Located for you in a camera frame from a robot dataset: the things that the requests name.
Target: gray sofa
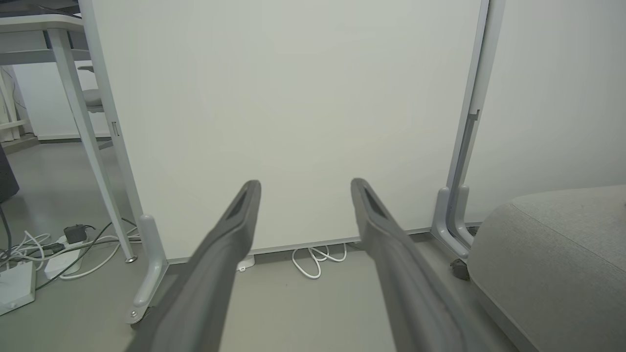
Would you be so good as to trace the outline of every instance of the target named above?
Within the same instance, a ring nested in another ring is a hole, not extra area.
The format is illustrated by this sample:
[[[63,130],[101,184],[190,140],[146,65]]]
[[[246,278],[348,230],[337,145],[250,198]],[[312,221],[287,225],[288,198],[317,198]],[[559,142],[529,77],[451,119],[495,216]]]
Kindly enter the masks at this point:
[[[626,185],[499,206],[468,270],[520,351],[626,351]]]

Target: caster wheel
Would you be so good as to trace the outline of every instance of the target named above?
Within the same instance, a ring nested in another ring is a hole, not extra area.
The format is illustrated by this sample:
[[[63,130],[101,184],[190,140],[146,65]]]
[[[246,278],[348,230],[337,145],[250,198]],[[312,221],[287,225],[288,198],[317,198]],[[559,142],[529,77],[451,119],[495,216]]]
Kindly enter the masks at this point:
[[[468,265],[465,264],[464,261],[462,261],[461,259],[457,259],[453,261],[452,263],[450,263],[450,266],[452,267],[452,275],[454,275],[454,277],[456,277],[457,279],[465,280],[465,281],[470,280],[470,273],[468,272]]]
[[[151,311],[152,311],[152,307],[147,307],[146,308],[146,312],[143,313],[143,317],[138,322],[136,322],[135,324],[130,324],[130,328],[133,329],[133,330],[139,329],[139,327],[141,326],[141,322],[146,320],[146,318],[150,315]]]

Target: desk leg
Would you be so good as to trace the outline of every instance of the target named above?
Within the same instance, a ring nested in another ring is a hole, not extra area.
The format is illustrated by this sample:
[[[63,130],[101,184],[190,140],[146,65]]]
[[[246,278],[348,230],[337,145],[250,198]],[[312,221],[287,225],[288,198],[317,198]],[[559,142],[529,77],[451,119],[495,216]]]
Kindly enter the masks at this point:
[[[59,69],[63,88],[65,89],[65,94],[68,96],[69,107],[72,110],[72,115],[74,115],[74,120],[78,127],[78,133],[87,151],[89,163],[91,164],[93,173],[96,175],[100,193],[102,193],[102,198],[105,201],[106,210],[111,217],[115,232],[120,239],[120,245],[126,256],[126,262],[133,262],[137,257],[133,254],[133,249],[130,247],[130,243],[128,243],[128,236],[126,236],[126,232],[121,225],[120,213],[115,204],[115,199],[113,198],[111,184],[109,183],[109,178],[100,156],[96,135],[93,132],[91,119],[89,118],[87,106],[85,105],[83,90],[78,81],[78,72],[76,71],[74,57],[72,56],[69,45],[68,32],[63,29],[49,29],[48,34],[54,57],[56,58],[56,67]]]

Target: white wall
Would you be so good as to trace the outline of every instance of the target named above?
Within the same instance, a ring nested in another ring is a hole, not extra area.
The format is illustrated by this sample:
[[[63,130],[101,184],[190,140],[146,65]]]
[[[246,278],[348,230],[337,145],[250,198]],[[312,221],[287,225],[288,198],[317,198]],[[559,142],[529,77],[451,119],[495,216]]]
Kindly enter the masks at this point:
[[[190,256],[248,179],[263,187],[254,249],[357,236],[354,177],[405,229],[430,227],[480,0],[94,3],[168,258]]]
[[[507,0],[466,221],[546,190],[626,184],[626,3]]]
[[[91,65],[77,61],[76,67]],[[79,138],[56,63],[13,65],[33,132],[40,140]],[[79,71],[83,90],[97,88],[92,72]],[[97,137],[109,137],[104,113],[90,113]]]

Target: desk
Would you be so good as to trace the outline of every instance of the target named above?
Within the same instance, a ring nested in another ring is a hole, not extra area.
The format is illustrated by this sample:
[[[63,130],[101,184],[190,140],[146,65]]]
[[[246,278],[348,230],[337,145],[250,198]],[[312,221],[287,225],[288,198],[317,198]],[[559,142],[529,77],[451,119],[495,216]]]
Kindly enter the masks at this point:
[[[121,225],[96,136],[78,81],[75,60],[90,60],[83,20],[61,14],[0,18],[0,65],[56,62],[78,133],[87,151],[126,262],[137,258]]]

